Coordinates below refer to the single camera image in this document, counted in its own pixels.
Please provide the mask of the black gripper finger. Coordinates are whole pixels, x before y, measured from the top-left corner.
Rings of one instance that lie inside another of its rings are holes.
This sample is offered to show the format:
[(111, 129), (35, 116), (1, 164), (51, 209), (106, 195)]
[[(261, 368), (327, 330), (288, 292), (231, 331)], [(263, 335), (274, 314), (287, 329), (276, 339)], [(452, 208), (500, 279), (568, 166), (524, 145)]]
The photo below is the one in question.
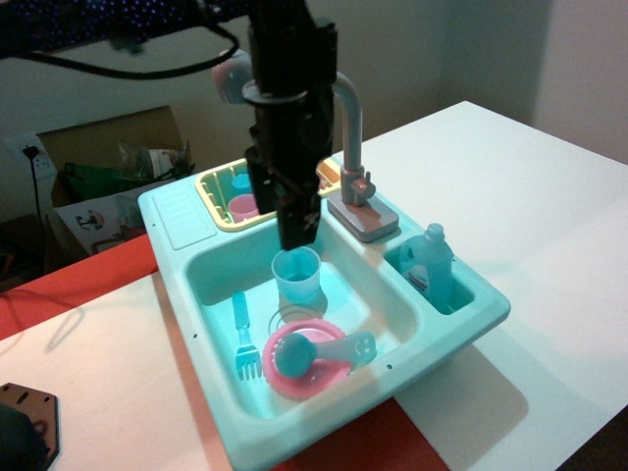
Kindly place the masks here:
[(321, 198), (317, 191), (278, 191), (277, 219), (282, 249), (296, 249), (313, 243), (320, 218)]
[(255, 146), (250, 146), (245, 150), (244, 158), (259, 213), (261, 215), (277, 213), (278, 195), (271, 161), (266, 159)]

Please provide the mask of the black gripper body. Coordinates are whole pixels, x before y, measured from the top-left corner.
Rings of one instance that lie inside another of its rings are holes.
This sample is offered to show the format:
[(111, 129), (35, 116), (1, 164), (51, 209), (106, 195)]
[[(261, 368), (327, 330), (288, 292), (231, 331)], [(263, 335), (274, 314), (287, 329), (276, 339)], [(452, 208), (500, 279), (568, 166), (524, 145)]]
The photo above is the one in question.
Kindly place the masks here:
[(257, 151), (280, 194), (314, 193), (316, 167), (333, 146), (336, 25), (307, 14), (250, 19), (253, 83), (244, 97), (255, 108)]

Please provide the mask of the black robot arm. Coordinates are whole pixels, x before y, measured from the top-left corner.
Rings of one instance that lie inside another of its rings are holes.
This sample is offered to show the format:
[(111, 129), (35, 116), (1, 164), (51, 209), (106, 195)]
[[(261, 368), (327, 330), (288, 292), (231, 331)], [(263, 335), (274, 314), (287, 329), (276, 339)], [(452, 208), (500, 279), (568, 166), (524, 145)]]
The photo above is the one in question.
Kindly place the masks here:
[(239, 97), (254, 110), (245, 151), (261, 213), (275, 212), (283, 249), (311, 244), (321, 217), (318, 164), (333, 146), (338, 33), (303, 1), (5, 1), (1, 55), (112, 79), (129, 73), (60, 57), (108, 41), (138, 52), (150, 39), (203, 27), (229, 38), (225, 23), (249, 20), (251, 76)]

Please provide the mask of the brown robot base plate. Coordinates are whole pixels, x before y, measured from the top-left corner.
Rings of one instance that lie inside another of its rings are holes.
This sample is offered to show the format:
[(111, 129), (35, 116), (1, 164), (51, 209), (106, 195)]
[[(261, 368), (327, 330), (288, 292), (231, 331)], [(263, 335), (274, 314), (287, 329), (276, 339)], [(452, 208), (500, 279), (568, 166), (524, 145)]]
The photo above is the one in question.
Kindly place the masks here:
[(1, 386), (1, 469), (48, 470), (60, 452), (59, 399), (51, 392)]

